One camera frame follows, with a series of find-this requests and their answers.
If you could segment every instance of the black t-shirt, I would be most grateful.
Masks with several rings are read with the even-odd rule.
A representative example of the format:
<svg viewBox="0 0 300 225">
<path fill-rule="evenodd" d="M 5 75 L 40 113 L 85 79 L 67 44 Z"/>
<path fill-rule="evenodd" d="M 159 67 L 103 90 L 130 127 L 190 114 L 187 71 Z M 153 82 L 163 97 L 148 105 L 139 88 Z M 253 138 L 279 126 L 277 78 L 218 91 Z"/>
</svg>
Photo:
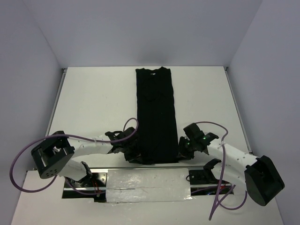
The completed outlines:
<svg viewBox="0 0 300 225">
<path fill-rule="evenodd" d="M 171 70 L 136 69 L 138 149 L 144 164 L 176 163 L 178 137 Z"/>
</svg>

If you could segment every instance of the black clamp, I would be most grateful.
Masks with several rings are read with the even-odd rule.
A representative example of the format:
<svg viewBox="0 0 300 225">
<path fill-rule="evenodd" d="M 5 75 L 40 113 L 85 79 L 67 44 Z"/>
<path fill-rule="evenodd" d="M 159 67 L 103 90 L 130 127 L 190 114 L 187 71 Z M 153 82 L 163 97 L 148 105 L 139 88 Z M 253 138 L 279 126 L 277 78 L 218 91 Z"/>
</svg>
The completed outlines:
<svg viewBox="0 0 300 225">
<path fill-rule="evenodd" d="M 188 125 L 183 130 L 188 139 L 185 137 L 179 139 L 179 160 L 190 160 L 194 158 L 195 151 L 204 152 L 209 155 L 207 146 L 210 145 L 211 141 L 219 138 L 213 133 L 207 133 L 205 135 L 195 123 Z"/>
<path fill-rule="evenodd" d="M 89 166 L 85 162 L 81 162 L 85 168 L 86 176 L 81 178 L 79 181 L 76 181 L 80 184 L 81 187 L 90 187 L 91 186 L 91 180 L 93 177 L 93 173 L 90 171 Z"/>
<path fill-rule="evenodd" d="M 257 158 L 257 162 L 246 168 L 247 192 L 257 204 L 267 205 L 285 188 L 285 184 L 270 158 L 266 156 Z"/>
<path fill-rule="evenodd" d="M 63 131 L 54 133 L 54 135 L 62 134 L 65 133 Z M 74 147 L 70 146 L 67 137 L 45 139 L 31 150 L 37 171 L 42 179 L 48 179 L 57 175 L 73 154 Z"/>
<path fill-rule="evenodd" d="M 124 132 L 106 132 L 105 135 L 108 136 L 111 141 L 115 141 L 128 137 L 134 132 L 134 130 L 135 129 L 133 127 L 129 127 Z M 136 132 L 130 138 L 122 142 L 112 143 L 112 149 L 108 152 L 108 154 L 123 152 L 126 161 L 130 163 L 143 163 L 141 154 L 137 148 L 137 138 L 138 134 Z"/>
<path fill-rule="evenodd" d="M 203 170 L 189 170 L 190 184 L 217 184 L 218 180 L 215 178 L 211 170 L 220 162 L 221 160 L 219 159 L 213 159 L 203 167 Z"/>
</svg>

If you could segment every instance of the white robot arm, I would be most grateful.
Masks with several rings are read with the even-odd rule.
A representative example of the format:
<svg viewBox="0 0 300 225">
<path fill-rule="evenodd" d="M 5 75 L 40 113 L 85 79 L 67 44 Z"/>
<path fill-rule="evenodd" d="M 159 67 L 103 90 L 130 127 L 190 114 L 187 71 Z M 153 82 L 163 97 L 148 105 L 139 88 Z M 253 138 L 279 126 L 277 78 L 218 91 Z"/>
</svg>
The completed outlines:
<svg viewBox="0 0 300 225">
<path fill-rule="evenodd" d="M 101 141 L 115 141 L 131 135 L 133 127 L 124 132 L 106 132 L 105 135 L 90 138 L 85 141 L 68 137 L 58 137 L 44 140 L 31 151 L 37 170 L 42 179 L 54 175 L 73 179 L 81 186 L 90 184 L 93 174 L 85 162 L 74 161 L 75 157 L 90 154 L 110 154 L 123 152 L 129 162 L 142 163 L 141 154 L 136 145 L 137 134 L 118 143 L 101 143 Z M 284 187 L 272 161 L 263 156 L 247 154 L 221 140 L 213 133 L 204 134 L 196 124 L 190 124 L 184 131 L 186 137 L 179 142 L 178 160 L 189 160 L 195 151 L 204 152 L 213 158 L 203 167 L 207 177 L 218 179 L 222 171 L 223 148 L 225 151 L 225 170 L 223 180 L 243 187 L 249 196 L 259 205 L 266 205 Z"/>
</svg>

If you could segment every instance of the white wall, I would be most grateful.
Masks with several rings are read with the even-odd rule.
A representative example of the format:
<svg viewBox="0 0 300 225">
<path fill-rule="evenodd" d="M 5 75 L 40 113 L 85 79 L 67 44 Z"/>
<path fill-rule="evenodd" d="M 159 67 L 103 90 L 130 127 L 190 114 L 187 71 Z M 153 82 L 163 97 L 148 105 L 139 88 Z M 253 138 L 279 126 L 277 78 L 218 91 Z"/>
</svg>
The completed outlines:
<svg viewBox="0 0 300 225">
<path fill-rule="evenodd" d="M 255 154 L 272 158 L 285 225 L 300 224 L 300 1 L 263 0 L 230 66 Z"/>
<path fill-rule="evenodd" d="M 68 66 L 229 65 L 262 0 L 24 0 Z"/>
<path fill-rule="evenodd" d="M 0 224 L 11 222 L 19 198 L 9 181 L 13 157 L 45 135 L 60 80 L 60 66 L 21 0 L 0 1 Z M 22 185 L 30 153 L 15 169 Z"/>
</svg>

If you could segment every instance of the cable tie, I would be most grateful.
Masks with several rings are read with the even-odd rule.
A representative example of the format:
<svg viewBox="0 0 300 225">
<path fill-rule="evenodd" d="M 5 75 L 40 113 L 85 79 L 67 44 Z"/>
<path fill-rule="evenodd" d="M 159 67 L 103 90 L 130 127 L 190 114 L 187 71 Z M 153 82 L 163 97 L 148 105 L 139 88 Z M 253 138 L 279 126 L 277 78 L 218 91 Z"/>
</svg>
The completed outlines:
<svg viewBox="0 0 300 225">
<path fill-rule="evenodd" d="M 221 148 L 221 147 L 224 146 L 224 145 L 225 145 L 225 142 L 224 142 L 224 141 L 221 141 L 220 146 L 219 146 L 217 149 Z"/>
</svg>

